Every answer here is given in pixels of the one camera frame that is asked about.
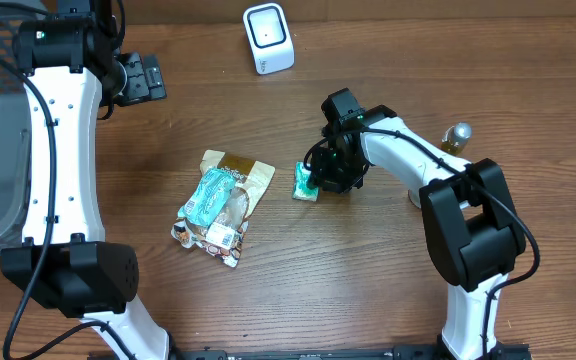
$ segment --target wood grain surface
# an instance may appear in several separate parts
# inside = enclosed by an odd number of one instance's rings
[[[139,295],[183,349],[344,349],[430,343],[446,283],[421,214],[382,169],[350,194],[291,199],[293,166],[320,138],[326,96],[349,87],[438,143],[469,122],[464,157],[503,168],[542,250],[529,281],[503,291],[497,335],[534,359],[576,359],[576,18],[407,20],[291,26],[296,64],[257,76],[243,27],[131,26],[126,51],[156,53],[165,101],[98,123],[97,189],[107,240],[138,254]],[[277,168],[232,270],[170,237],[207,149]],[[517,275],[532,261],[519,257]],[[0,274],[1,345],[21,291]],[[77,324],[32,302],[16,355]],[[46,359],[105,351],[92,331]]]
[[[241,23],[259,0],[124,0],[131,25]],[[289,23],[393,19],[576,16],[576,0],[277,0]],[[43,0],[50,10],[57,0]]]

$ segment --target snack bag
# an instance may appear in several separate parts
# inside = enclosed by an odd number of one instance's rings
[[[235,267],[248,219],[266,192],[275,168],[221,151],[208,150],[199,166],[197,190],[179,209],[171,234]]]

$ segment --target cable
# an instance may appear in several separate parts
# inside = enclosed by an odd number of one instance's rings
[[[524,234],[526,234],[526,237],[528,238],[528,242],[530,243],[530,246],[532,247],[532,252],[533,252],[532,266],[523,275],[517,276],[516,278],[506,280],[506,281],[494,286],[492,289],[490,289],[490,292],[486,296],[486,306],[484,309],[484,321],[483,321],[483,333],[481,335],[482,350],[483,350],[482,358],[487,357],[487,358],[491,359],[492,357],[487,354],[488,353],[488,351],[487,351],[487,342],[488,342],[487,334],[488,334],[488,323],[490,322],[490,307],[492,304],[492,300],[495,299],[495,293],[497,291],[505,288],[506,286],[514,285],[514,284],[520,283],[524,280],[527,280],[528,278],[530,278],[531,276],[533,276],[537,272],[537,269],[539,268],[539,263],[541,262],[541,255],[539,253],[539,246],[537,246],[537,240],[535,240],[535,237],[530,232],[530,229],[528,229],[528,226],[526,226],[526,224],[519,218],[519,216],[517,216],[517,214],[515,214],[514,211],[510,210],[504,203],[502,203],[499,199],[497,199],[494,195],[492,195],[488,190],[486,190],[486,188],[479,185],[476,181],[470,179],[465,173],[463,173],[463,172],[453,168],[452,166],[446,164],[442,158],[438,157],[432,151],[428,150],[428,148],[423,146],[417,140],[411,138],[410,136],[408,136],[406,134],[402,134],[400,131],[389,131],[389,130],[381,130],[381,129],[364,128],[364,129],[358,129],[358,130],[344,131],[344,132],[334,134],[332,136],[328,136],[328,137],[324,138],[323,140],[318,141],[315,145],[313,145],[313,147],[311,147],[308,150],[308,152],[306,153],[306,156],[304,157],[304,168],[306,168],[307,170],[311,169],[310,164],[308,164],[308,159],[310,158],[312,153],[319,146],[323,145],[326,142],[336,140],[338,137],[341,137],[341,136],[355,135],[355,134],[361,134],[361,133],[375,133],[375,134],[390,135],[390,136],[393,136],[395,138],[399,138],[399,139],[403,139],[403,140],[407,141],[408,143],[410,143],[411,145],[416,147],[419,151],[421,151],[426,156],[428,156],[432,161],[436,162],[437,165],[448,170],[449,172],[453,173],[454,175],[459,176],[462,180],[464,180],[466,183],[468,183],[468,185],[472,186],[479,194],[483,195],[488,200],[494,202],[502,210],[504,210],[506,213],[508,213],[508,215],[510,215],[510,217],[513,219],[513,221],[515,223],[517,223],[517,225],[519,225],[519,227],[524,232]]]
[[[18,9],[18,10],[29,11],[29,12],[35,12],[35,13],[42,14],[42,15],[50,15],[50,13],[45,11],[45,10],[36,9],[36,8],[29,7],[29,6],[17,4],[17,3],[0,3],[0,7]],[[84,323],[84,324],[80,324],[78,326],[75,326],[72,329],[65,332],[64,334],[58,336],[57,338],[55,338],[54,340],[52,340],[51,342],[49,342],[48,344],[46,344],[45,346],[40,348],[39,350],[37,350],[37,351],[35,351],[29,355],[22,356],[21,358],[13,358],[10,355],[10,348],[12,346],[12,341],[13,341],[13,338],[15,336],[17,326],[19,325],[19,322],[21,321],[21,317],[23,315],[23,312],[24,312],[26,306],[28,305],[28,301],[30,300],[30,296],[32,294],[32,291],[33,291],[33,289],[34,289],[34,287],[35,287],[35,285],[39,279],[39,275],[41,274],[41,270],[44,267],[44,264],[46,262],[46,258],[48,255],[48,248],[49,248],[49,245],[52,241],[52,232],[53,232],[54,225],[55,225],[55,193],[56,193],[56,188],[57,188],[57,148],[56,148],[56,144],[55,144],[55,129],[54,129],[55,123],[52,120],[52,115],[50,114],[50,110],[48,109],[48,104],[46,103],[46,100],[44,99],[44,97],[41,95],[41,92],[32,83],[32,81],[30,81],[28,79],[28,77],[26,77],[21,71],[19,71],[18,69],[16,69],[15,67],[13,67],[12,65],[10,65],[8,62],[4,61],[1,58],[0,58],[0,65],[4,69],[6,69],[9,73],[14,75],[17,79],[19,79],[21,82],[23,82],[28,87],[28,89],[33,93],[33,95],[37,99],[37,102],[39,102],[39,106],[41,107],[41,111],[43,112],[44,117],[46,119],[46,129],[48,131],[48,150],[49,150],[49,157],[50,157],[50,159],[49,159],[50,171],[49,171],[49,184],[48,184],[48,211],[47,211],[47,215],[46,215],[46,232],[44,234],[44,241],[43,241],[41,253],[39,255],[39,259],[37,260],[37,264],[35,265],[35,270],[33,271],[32,276],[30,277],[30,281],[28,282],[28,285],[26,286],[26,290],[24,290],[24,294],[21,297],[21,301],[19,302],[19,306],[17,307],[17,310],[15,311],[15,315],[13,316],[12,321],[10,323],[10,327],[8,328],[8,332],[6,333],[6,338],[4,340],[4,345],[3,345],[3,349],[2,349],[3,350],[3,358],[4,358],[4,360],[31,360],[31,359],[35,359],[36,357],[38,357],[38,356],[42,355],[43,353],[45,353],[46,351],[50,350],[55,345],[59,344],[60,342],[67,339],[68,337],[72,336],[73,334],[75,334],[75,333],[77,333],[77,332],[79,332],[85,328],[88,328],[88,327],[100,326],[102,331],[107,331],[110,334],[110,336],[115,340],[115,342],[117,343],[119,348],[122,350],[122,352],[124,352],[124,354],[128,357],[128,359],[134,360],[135,359],[134,355],[132,355],[130,353],[130,351],[128,350],[126,345],[123,343],[121,338],[117,335],[117,333],[112,328],[110,328],[106,323],[101,322],[101,321],[91,321],[88,323]]]
[[[126,11],[124,10],[123,0],[117,0],[117,6],[119,7],[119,13],[121,14],[121,25],[119,26],[119,33],[112,43],[112,49],[119,49],[121,44],[124,43],[124,37],[126,36]]]

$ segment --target teal object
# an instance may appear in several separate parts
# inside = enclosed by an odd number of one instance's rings
[[[310,178],[310,171],[306,170],[303,162],[298,162],[295,165],[295,185],[292,189],[293,199],[317,201],[319,188],[308,187],[308,178]]]
[[[177,212],[177,217],[185,217],[198,226],[210,226],[228,201],[235,183],[235,178],[226,171],[217,168],[208,170],[199,181],[195,193]]]

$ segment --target teal packet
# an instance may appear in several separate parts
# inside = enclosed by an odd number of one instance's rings
[[[228,201],[235,183],[235,178],[224,170],[208,170],[201,177],[197,190],[177,212],[177,217],[185,217],[195,225],[210,226]]]

